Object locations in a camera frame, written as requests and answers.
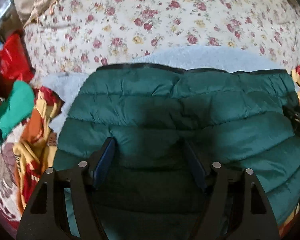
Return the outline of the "light blue fleece garment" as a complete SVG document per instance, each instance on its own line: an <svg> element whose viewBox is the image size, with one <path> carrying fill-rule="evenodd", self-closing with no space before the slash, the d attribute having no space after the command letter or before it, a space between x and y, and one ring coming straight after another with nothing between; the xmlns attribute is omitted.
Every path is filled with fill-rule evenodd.
<svg viewBox="0 0 300 240"><path fill-rule="evenodd" d="M136 66L138 63L154 63L161 66L168 66L173 70L224 70L234 73L236 71L253 72L255 70L281 69L275 63L240 49L226 47L205 47L192 46L177 49L169 49L163 52L154 53L134 59L130 64ZM89 74L50 74L43 78L43 85L64 101L61 113L50 122L49 127L60 135L66 121L71 105L79 93Z"/></svg>

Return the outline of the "red pillow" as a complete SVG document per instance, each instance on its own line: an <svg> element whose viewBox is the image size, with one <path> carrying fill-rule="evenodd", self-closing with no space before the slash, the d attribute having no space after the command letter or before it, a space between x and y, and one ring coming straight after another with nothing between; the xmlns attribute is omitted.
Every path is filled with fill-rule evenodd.
<svg viewBox="0 0 300 240"><path fill-rule="evenodd" d="M0 82L5 85L16 80L28 83L33 77L20 35L13 33L0 46Z"/></svg>

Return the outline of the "floral white bed sheet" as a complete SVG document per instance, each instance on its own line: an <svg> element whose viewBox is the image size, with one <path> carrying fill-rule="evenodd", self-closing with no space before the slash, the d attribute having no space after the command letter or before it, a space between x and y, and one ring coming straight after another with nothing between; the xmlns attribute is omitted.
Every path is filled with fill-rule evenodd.
<svg viewBox="0 0 300 240"><path fill-rule="evenodd" d="M25 28L36 77L92 73L159 50L226 46L300 64L300 7L290 0L59 0Z"/></svg>

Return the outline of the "teal green garment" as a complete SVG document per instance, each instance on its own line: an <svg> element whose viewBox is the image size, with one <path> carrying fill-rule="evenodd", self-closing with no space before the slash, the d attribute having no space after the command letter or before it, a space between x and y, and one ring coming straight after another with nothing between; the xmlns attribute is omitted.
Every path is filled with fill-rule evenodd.
<svg viewBox="0 0 300 240"><path fill-rule="evenodd" d="M34 92L24 81L17 80L8 98L0 105L0 145L12 129L28 118L34 108Z"/></svg>

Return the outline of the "white red leaf blanket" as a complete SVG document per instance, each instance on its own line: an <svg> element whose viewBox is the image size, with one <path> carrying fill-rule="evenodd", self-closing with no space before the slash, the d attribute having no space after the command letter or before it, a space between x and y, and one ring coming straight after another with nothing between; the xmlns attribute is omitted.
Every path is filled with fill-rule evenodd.
<svg viewBox="0 0 300 240"><path fill-rule="evenodd" d="M0 145L0 214L10 221L18 222L21 213L17 205L17 183L15 180L16 159L13 146L19 141L25 125L18 124Z"/></svg>

